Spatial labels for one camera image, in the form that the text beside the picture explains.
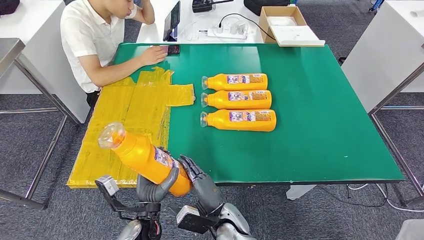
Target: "bottle cap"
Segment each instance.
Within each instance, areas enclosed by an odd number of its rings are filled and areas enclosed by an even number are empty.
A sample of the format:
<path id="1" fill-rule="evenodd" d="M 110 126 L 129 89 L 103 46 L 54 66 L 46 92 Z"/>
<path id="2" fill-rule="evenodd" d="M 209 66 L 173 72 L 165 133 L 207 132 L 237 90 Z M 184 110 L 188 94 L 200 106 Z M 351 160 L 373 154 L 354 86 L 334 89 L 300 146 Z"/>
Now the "bottle cap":
<path id="1" fill-rule="evenodd" d="M 208 125 L 208 114 L 204 111 L 200 113 L 200 126 L 202 128 L 206 127 Z"/>
<path id="2" fill-rule="evenodd" d="M 208 95 L 204 92 L 200 95 L 201 107 L 206 108 L 208 106 Z"/>
<path id="3" fill-rule="evenodd" d="M 111 122 L 106 125 L 98 136 L 97 143 L 102 149 L 115 149 L 125 138 L 124 125 L 120 122 Z"/>
<path id="4" fill-rule="evenodd" d="M 201 88 L 203 90 L 208 89 L 208 77 L 207 76 L 202 76 L 201 77 Z"/>

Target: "man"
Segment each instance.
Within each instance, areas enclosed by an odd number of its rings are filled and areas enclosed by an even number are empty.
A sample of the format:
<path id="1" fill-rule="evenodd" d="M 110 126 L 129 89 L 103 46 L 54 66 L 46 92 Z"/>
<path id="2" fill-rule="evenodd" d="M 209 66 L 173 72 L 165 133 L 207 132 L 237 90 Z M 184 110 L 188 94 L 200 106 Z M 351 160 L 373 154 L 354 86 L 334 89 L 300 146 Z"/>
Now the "man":
<path id="1" fill-rule="evenodd" d="M 110 65 L 118 44 L 124 41 L 124 19 L 144 24 L 155 22 L 150 0 L 142 0 L 142 7 L 133 0 L 75 0 L 63 10 L 60 19 L 63 50 L 76 81 L 87 93 L 90 107 L 96 104 L 102 87 L 143 66 L 157 64 L 167 56 L 155 46 L 124 63 Z"/>

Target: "bottle label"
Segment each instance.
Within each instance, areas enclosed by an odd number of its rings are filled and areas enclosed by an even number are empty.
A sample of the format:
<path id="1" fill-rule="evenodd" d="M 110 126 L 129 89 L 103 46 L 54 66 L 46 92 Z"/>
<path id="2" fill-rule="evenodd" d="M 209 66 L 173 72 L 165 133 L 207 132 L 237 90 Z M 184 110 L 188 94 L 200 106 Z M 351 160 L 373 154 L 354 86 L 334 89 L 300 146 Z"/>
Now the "bottle label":
<path id="1" fill-rule="evenodd" d="M 262 74 L 227 75 L 226 82 L 229 84 L 256 84 L 263 83 L 264 78 Z"/>
<path id="2" fill-rule="evenodd" d="M 248 95 L 244 94 L 241 91 L 229 91 L 228 100 L 229 101 L 247 101 L 247 100 L 265 100 L 267 99 L 267 94 L 265 91 L 250 91 Z"/>
<path id="3" fill-rule="evenodd" d="M 230 111 L 231 122 L 258 122 L 271 121 L 270 111 Z"/>
<path id="4" fill-rule="evenodd" d="M 179 168 L 178 174 L 188 179 L 186 171 L 184 170 L 184 168 L 181 167 L 180 163 L 177 160 L 175 160 L 172 156 L 170 156 L 168 153 L 160 150 L 157 147 L 154 148 L 154 159 L 158 163 L 161 163 L 165 167 L 169 167 L 170 169 L 175 167 Z"/>

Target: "black bag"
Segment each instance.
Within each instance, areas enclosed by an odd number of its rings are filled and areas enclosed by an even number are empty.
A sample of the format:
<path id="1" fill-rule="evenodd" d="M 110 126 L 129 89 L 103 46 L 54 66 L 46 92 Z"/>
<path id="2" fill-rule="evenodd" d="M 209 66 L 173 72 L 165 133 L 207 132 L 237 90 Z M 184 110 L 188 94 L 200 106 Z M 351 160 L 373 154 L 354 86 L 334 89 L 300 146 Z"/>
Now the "black bag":
<path id="1" fill-rule="evenodd" d="M 0 16 L 13 14 L 20 2 L 20 0 L 0 0 Z"/>
<path id="2" fill-rule="evenodd" d="M 288 6 L 290 0 L 244 0 L 244 5 L 254 14 L 260 16 L 263 6 Z"/>

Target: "power strip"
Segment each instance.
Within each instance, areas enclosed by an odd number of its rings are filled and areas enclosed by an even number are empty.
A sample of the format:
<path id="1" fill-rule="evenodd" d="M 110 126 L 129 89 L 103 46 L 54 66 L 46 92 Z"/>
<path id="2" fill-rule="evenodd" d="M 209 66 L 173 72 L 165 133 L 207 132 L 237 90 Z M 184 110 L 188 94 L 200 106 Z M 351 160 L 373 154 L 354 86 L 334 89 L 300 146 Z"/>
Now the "power strip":
<path id="1" fill-rule="evenodd" d="M 229 29 L 222 28 L 222 32 L 218 32 L 218 28 L 216 26 L 210 27 L 207 30 L 207 36 L 211 38 L 238 39 L 238 40 L 246 40 L 248 37 L 246 31 L 243 31 L 243 34 L 239 34 L 239 33 L 232 34 Z"/>

